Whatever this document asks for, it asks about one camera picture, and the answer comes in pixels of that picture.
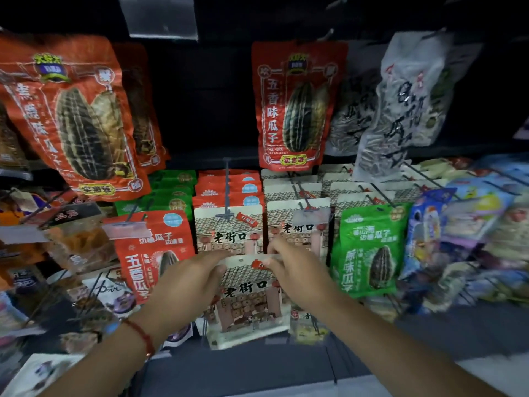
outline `product display rack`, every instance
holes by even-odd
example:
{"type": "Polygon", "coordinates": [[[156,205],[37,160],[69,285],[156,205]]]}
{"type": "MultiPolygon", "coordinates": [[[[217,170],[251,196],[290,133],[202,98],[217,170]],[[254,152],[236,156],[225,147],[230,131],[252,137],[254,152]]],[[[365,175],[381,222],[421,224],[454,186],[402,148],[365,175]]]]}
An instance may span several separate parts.
{"type": "MultiPolygon", "coordinates": [[[[333,1],[195,0],[198,44],[136,39],[149,52],[156,112],[172,156],[169,169],[224,168],[225,158],[231,159],[233,168],[258,167],[251,42],[315,39],[330,28],[335,30],[332,40],[372,36],[388,41],[395,30],[447,26],[464,33],[463,37],[486,43],[481,61],[456,86],[453,106],[437,141],[410,148],[408,158],[419,161],[529,150],[529,141],[512,139],[529,115],[529,100],[521,91],[529,85],[520,69],[525,64],[520,56],[529,48],[523,42],[529,33],[524,8],[500,5],[498,0],[464,0],[444,7],[445,0],[432,0],[428,5],[410,0],[395,10],[395,5],[384,5],[381,0],[348,0],[325,10],[333,1]],[[401,18],[404,13],[416,17],[413,23],[401,18]],[[499,60],[508,63],[498,65],[499,60]],[[516,79],[509,77],[515,72],[519,73],[516,79]],[[486,84],[502,80],[501,86],[486,84]],[[475,114],[473,119],[467,117],[475,114]]],[[[61,14],[48,26],[42,25],[41,11],[36,9],[24,12],[25,19],[2,15],[0,26],[13,32],[97,33],[113,41],[128,38],[119,0],[78,2],[82,16],[61,14]]],[[[3,11],[10,10],[5,5],[3,11]]],[[[352,162],[354,156],[324,158],[324,163],[352,162]]],[[[34,171],[42,183],[48,173],[34,171]]],[[[59,352],[57,335],[77,328],[65,301],[42,315],[49,331],[27,338],[26,354],[59,352]]],[[[512,303],[480,302],[444,314],[405,315],[395,325],[453,360],[529,351],[529,309],[512,303]]],[[[149,361],[133,379],[129,393],[221,397],[285,387],[314,391],[369,374],[334,334],[317,346],[290,344],[287,334],[276,334],[222,351],[211,351],[207,342],[196,337],[171,353],[170,358],[149,361]]]]}

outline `bracelet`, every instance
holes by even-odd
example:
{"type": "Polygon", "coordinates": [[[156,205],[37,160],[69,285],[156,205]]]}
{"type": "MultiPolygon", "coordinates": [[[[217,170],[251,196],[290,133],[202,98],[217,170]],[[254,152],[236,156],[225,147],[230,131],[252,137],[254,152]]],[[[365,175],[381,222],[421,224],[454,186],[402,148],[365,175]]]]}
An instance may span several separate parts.
{"type": "Polygon", "coordinates": [[[136,333],[138,333],[140,335],[142,340],[145,341],[145,350],[147,351],[147,359],[149,359],[150,357],[152,357],[156,353],[155,346],[152,343],[151,336],[148,335],[147,333],[145,333],[143,331],[143,329],[140,327],[140,325],[138,325],[137,323],[131,322],[127,318],[121,318],[120,322],[121,323],[125,323],[131,329],[134,329],[134,331],[136,331],[136,333]]]}

